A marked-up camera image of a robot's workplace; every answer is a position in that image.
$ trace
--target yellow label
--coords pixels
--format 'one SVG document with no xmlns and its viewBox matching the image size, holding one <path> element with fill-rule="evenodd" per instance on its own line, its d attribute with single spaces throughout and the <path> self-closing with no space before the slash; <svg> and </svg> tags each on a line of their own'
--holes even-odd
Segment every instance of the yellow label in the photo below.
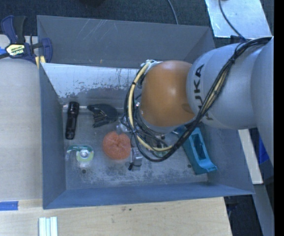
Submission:
<svg viewBox="0 0 284 236">
<path fill-rule="evenodd" d="M 24 52 L 25 46 L 24 45 L 10 45 L 6 51 L 11 55 L 11 56 L 16 56 L 19 54 L 22 54 Z"/>
</svg>

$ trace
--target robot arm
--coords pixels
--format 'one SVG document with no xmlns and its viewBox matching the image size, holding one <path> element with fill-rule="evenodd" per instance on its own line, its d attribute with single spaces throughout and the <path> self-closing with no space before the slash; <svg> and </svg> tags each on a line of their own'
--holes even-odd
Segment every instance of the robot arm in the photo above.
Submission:
<svg viewBox="0 0 284 236">
<path fill-rule="evenodd" d="M 125 102 L 126 119 L 136 142 L 155 153 L 164 151 L 163 157 L 154 160 L 163 161 L 201 121 L 217 128 L 258 127 L 273 163 L 273 81 L 268 76 L 273 73 L 273 41 L 272 37 L 264 37 L 228 45 L 202 55 L 192 65 L 148 60 Z M 135 106 L 133 95 L 139 83 L 141 102 Z M 268 105 L 261 107 L 260 98 L 268 99 Z M 162 148 L 149 145 L 138 132 L 160 137 L 182 125 L 187 130 L 179 140 Z"/>
</svg>

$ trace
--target gray box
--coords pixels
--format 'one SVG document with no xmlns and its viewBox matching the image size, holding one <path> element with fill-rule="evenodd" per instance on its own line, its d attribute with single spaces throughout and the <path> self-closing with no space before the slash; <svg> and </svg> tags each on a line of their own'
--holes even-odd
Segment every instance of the gray box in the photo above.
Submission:
<svg viewBox="0 0 284 236">
<path fill-rule="evenodd" d="M 116 163 L 102 152 L 102 139 L 117 122 L 92 128 L 86 109 L 89 104 L 108 103 L 121 113 L 141 63 L 193 63 L 214 49 L 210 28 L 52 16 L 38 16 L 37 21 L 38 37 L 49 37 L 54 51 L 52 62 L 40 68 L 44 209 L 254 193 L 236 130 L 200 127 L 217 171 L 196 175 L 182 148 L 162 163 L 143 159 L 140 170 L 129 171 L 129 159 Z M 69 101 L 81 105 L 74 140 L 64 137 Z M 173 141 L 174 135 L 167 140 Z M 86 173 L 73 156 L 65 157 L 72 144 L 94 149 Z"/>
</svg>

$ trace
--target bin floor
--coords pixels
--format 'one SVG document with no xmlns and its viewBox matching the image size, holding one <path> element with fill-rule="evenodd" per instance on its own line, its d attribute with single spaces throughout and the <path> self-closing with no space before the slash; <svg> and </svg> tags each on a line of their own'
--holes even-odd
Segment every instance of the bin floor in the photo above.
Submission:
<svg viewBox="0 0 284 236">
<path fill-rule="evenodd" d="M 64 130 L 67 119 L 63 111 Z M 73 140 L 65 139 L 65 149 L 70 145 L 90 145 L 94 151 L 94 158 L 84 168 L 80 167 L 75 152 L 70 153 L 66 160 L 66 188 L 88 189 L 100 187 L 117 187 L 125 185 L 159 185 L 188 182 L 206 182 L 207 175 L 196 175 L 189 160 L 180 148 L 169 159 L 154 163 L 143 158 L 142 166 L 138 170 L 128 170 L 131 156 L 124 160 L 109 159 L 102 150 L 104 136 L 115 131 L 118 121 L 101 127 L 93 128 L 93 117 L 90 111 L 81 110 L 78 115 L 76 135 Z M 174 141 L 174 134 L 166 136 L 167 144 Z"/>
</svg>

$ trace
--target orange sponge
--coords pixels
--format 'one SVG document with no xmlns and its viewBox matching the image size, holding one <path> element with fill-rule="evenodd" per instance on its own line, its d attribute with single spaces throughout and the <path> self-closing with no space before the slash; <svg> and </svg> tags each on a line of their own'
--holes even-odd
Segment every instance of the orange sponge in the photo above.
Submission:
<svg viewBox="0 0 284 236">
<path fill-rule="evenodd" d="M 115 160 L 122 160 L 130 155 L 131 143 L 129 137 L 116 131 L 109 132 L 103 139 L 104 153 Z"/>
</svg>

